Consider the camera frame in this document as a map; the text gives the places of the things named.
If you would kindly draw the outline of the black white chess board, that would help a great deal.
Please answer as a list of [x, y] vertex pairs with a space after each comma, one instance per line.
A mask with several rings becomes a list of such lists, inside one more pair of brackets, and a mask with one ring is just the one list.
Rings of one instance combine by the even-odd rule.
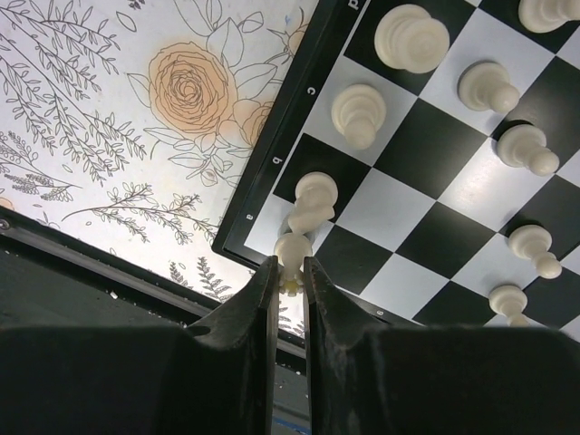
[[[421, 325], [501, 325], [488, 303], [500, 285], [527, 296], [534, 325], [579, 334], [579, 20], [536, 34], [520, 1], [322, 1], [274, 112], [232, 198], [213, 250], [255, 267], [289, 229], [295, 186], [310, 172], [335, 181], [335, 216], [311, 235], [336, 285], [373, 314]], [[418, 5], [449, 31], [440, 65], [411, 73], [385, 65], [375, 29], [392, 8]], [[458, 96], [474, 63], [504, 66], [519, 90], [508, 113], [473, 111]], [[386, 118], [367, 150], [333, 124], [334, 98], [374, 87]], [[501, 135], [538, 127], [559, 158], [539, 177], [497, 155]], [[540, 277], [508, 247], [519, 227], [552, 236], [562, 265]]]

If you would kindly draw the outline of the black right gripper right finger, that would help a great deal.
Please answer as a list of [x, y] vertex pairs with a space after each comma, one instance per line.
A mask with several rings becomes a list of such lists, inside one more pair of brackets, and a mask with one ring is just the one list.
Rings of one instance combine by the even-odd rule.
[[313, 257], [304, 323], [315, 434], [576, 434], [579, 346], [534, 327], [401, 327]]

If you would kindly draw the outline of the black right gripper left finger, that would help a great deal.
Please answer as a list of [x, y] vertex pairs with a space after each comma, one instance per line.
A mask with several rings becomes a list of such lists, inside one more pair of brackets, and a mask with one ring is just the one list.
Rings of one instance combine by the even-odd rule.
[[278, 260], [189, 326], [1, 334], [4, 434], [267, 434]]

